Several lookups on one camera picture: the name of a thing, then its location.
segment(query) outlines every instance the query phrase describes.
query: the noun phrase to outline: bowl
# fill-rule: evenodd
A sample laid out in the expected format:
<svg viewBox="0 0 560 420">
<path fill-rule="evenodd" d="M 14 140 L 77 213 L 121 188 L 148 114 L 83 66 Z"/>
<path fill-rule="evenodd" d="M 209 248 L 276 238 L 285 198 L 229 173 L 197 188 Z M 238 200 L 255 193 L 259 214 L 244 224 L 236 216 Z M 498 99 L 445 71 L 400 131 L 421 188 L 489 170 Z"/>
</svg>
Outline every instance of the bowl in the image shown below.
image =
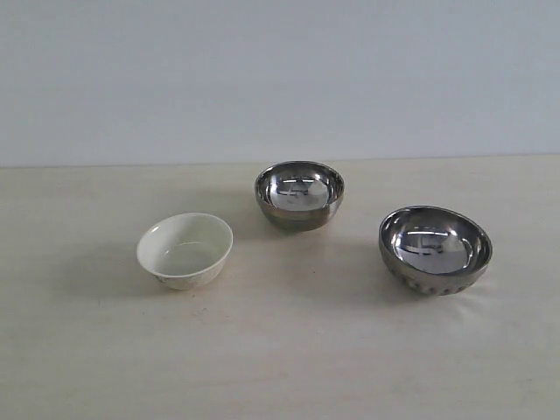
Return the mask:
<svg viewBox="0 0 560 420">
<path fill-rule="evenodd" d="M 206 213 L 184 213 L 152 226 L 136 249 L 140 265 L 175 290 L 210 283 L 221 272 L 234 243 L 231 227 Z"/>
<path fill-rule="evenodd" d="M 476 282 L 492 258 L 487 233 L 464 215 L 434 206 L 410 206 L 379 228 L 388 269 L 417 291 L 449 295 Z"/>
<path fill-rule="evenodd" d="M 325 225 L 337 212 L 344 180 L 333 168 L 317 162 L 275 164 L 255 181 L 255 196 L 264 215 L 275 225 L 307 231 Z"/>
</svg>

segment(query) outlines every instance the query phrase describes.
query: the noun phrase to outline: stainless steel bowl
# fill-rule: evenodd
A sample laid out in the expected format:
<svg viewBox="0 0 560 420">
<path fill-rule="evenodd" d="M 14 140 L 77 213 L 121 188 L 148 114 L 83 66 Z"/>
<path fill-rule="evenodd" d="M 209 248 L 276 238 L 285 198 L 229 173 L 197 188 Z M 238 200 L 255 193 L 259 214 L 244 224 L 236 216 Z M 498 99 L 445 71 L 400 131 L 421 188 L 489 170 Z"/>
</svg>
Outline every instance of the stainless steel bowl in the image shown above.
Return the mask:
<svg viewBox="0 0 560 420">
<path fill-rule="evenodd" d="M 434 206 L 405 207 L 387 216 L 379 228 L 379 248 L 395 276 L 429 295 L 463 291 L 492 258 L 492 243 L 479 225 Z"/>
<path fill-rule="evenodd" d="M 255 181 L 255 196 L 264 215 L 280 228 L 313 230 L 336 213 L 344 180 L 324 164 L 292 161 L 275 164 Z"/>
</svg>

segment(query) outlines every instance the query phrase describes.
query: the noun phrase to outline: small white bowl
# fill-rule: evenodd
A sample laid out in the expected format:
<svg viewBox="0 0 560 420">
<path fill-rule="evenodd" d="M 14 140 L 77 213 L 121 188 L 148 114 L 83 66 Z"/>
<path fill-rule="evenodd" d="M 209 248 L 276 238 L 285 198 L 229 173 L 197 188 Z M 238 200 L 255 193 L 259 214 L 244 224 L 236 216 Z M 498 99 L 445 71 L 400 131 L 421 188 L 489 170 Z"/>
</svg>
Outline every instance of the small white bowl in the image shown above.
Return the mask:
<svg viewBox="0 0 560 420">
<path fill-rule="evenodd" d="M 152 226 L 138 243 L 136 257 L 159 282 L 185 291 L 214 280 L 233 243 L 231 227 L 224 220 L 184 213 Z"/>
</svg>

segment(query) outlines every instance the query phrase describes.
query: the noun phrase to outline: tabletop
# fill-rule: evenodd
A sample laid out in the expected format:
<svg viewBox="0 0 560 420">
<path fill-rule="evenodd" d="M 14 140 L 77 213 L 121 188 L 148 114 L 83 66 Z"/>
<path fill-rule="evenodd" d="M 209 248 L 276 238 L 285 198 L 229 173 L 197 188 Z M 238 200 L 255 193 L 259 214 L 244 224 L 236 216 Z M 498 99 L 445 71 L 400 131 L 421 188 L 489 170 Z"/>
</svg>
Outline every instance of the tabletop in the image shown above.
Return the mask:
<svg viewBox="0 0 560 420">
<path fill-rule="evenodd" d="M 0 170 L 2 419 L 556 419 L 560 156 L 330 162 L 321 229 L 253 195 L 267 164 Z M 396 281 L 393 210 L 448 207 L 493 241 L 451 296 Z M 173 214 L 227 221 L 220 276 L 170 291 L 136 260 Z"/>
</svg>

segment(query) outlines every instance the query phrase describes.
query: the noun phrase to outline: wall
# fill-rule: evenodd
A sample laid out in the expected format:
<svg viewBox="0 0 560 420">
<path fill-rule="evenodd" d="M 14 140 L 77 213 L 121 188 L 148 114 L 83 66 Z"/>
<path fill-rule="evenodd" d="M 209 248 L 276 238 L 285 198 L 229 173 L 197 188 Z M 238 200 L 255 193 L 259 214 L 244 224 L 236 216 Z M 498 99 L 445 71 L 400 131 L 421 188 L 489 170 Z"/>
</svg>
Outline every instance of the wall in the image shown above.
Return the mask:
<svg viewBox="0 0 560 420">
<path fill-rule="evenodd" d="M 3 0 L 0 165 L 560 152 L 556 0 Z"/>
</svg>

